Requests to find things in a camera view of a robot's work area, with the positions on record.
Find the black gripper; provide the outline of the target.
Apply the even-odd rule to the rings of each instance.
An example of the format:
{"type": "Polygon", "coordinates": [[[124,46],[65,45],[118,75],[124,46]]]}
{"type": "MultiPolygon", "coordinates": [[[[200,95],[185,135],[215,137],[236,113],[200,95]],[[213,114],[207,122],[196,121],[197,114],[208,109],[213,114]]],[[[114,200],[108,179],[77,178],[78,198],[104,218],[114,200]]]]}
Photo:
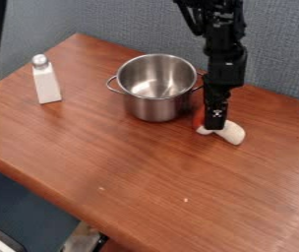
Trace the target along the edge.
{"type": "Polygon", "coordinates": [[[227,119],[231,90],[244,84],[248,52],[245,47],[228,51],[204,48],[208,57],[204,82],[204,128],[221,130],[227,119]]]}

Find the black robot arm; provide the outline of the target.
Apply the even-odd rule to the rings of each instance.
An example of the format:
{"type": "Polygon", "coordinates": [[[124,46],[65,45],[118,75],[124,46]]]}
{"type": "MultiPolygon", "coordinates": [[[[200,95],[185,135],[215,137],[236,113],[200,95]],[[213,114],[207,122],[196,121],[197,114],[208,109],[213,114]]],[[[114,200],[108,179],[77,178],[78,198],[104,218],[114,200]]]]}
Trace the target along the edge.
{"type": "Polygon", "coordinates": [[[243,0],[173,0],[190,32],[204,38],[208,57],[203,81],[207,130],[224,128],[231,90],[244,85],[248,50],[243,0]]]}

